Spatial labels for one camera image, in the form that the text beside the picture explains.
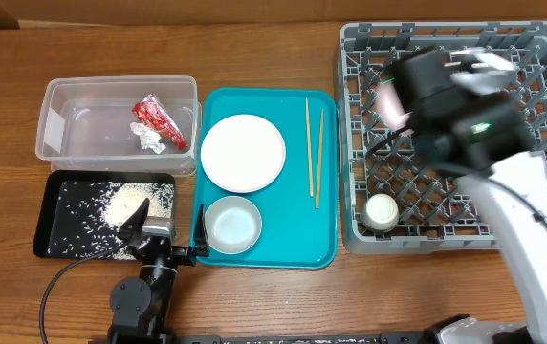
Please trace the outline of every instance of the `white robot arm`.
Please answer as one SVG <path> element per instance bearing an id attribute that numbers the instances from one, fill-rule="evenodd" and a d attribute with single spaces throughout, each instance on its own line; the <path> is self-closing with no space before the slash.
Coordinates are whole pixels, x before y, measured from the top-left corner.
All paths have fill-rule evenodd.
<path id="1" fill-rule="evenodd" d="M 518 153 L 495 163 L 491 179 L 510 187 L 541 211 L 547 219 L 547 165 L 538 153 Z M 492 228 L 501 254 L 518 287 L 526 310 L 529 335 L 535 343 L 547 343 L 547 230 L 533 212 L 509 192 L 472 176 L 456 181 L 471 196 Z M 486 344 L 501 331 L 522 323 L 462 320 L 439 333 L 442 344 Z"/>
<path id="2" fill-rule="evenodd" d="M 455 73 L 434 48 L 392 63 L 384 71 L 390 78 L 379 86 L 378 111 L 395 130 L 389 140 L 411 131 L 423 164 L 461 176 L 459 190 L 492 228 L 527 322 L 469 318 L 437 337 L 441 344 L 498 344 L 509 342 L 501 333 L 523 329 L 528 342 L 547 344 L 547 163 L 542 153 L 530 152 L 535 142 L 522 113 L 498 91 L 515 77 L 514 65 L 481 50 L 455 54 L 461 56 L 452 63 Z"/>

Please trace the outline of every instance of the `small white cup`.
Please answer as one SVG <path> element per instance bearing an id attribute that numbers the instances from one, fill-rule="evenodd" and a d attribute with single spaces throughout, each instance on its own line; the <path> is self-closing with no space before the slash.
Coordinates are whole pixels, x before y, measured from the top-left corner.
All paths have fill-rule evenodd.
<path id="1" fill-rule="evenodd" d="M 367 200 L 362 208 L 361 218 L 368 229 L 387 232 L 399 222 L 399 208 L 392 197 L 378 194 Z"/>

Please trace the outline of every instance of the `wood grain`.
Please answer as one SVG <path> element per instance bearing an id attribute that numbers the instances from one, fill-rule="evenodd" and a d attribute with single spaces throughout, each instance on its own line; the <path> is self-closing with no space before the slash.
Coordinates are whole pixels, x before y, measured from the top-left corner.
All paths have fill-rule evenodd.
<path id="1" fill-rule="evenodd" d="M 192 75 L 199 99 L 222 86 L 333 91 L 342 23 L 0 31 L 0 343 L 37 343 L 38 305 L 67 260 L 38 259 L 32 239 L 50 166 L 33 152 L 46 85 L 94 75 Z M 194 179 L 178 179 L 180 240 Z M 137 263 L 67 273 L 47 308 L 52 343 L 102 337 L 108 296 Z M 180 268 L 169 326 L 179 334 L 310 335 L 422 329 L 460 312 L 519 320 L 520 299 L 496 252 L 339 254 L 319 271 Z"/>

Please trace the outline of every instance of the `gray dish rack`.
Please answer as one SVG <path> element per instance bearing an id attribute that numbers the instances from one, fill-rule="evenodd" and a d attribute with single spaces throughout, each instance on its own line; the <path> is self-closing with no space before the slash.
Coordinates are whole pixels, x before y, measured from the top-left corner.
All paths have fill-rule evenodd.
<path id="1" fill-rule="evenodd" d="M 547 159 L 547 22 L 352 23 L 341 29 L 336 64 L 342 182 L 342 239 L 354 253 L 430 253 L 494 249 L 496 238 L 479 209 L 452 179 L 413 163 L 410 138 L 399 137 L 365 160 L 364 153 L 390 132 L 375 111 L 380 71 L 395 59 L 436 46 L 450 52 L 484 47 L 520 67 L 507 87 L 524 106 L 535 149 Z M 400 222 L 374 235 L 361 223 L 370 195 L 396 199 Z"/>

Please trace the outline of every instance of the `cardboard box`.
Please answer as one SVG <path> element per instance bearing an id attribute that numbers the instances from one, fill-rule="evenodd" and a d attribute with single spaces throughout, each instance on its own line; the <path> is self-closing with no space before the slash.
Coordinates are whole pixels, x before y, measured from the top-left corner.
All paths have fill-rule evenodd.
<path id="1" fill-rule="evenodd" d="M 169 25 L 547 18 L 537 0 L 0 0 L 15 21 Z"/>

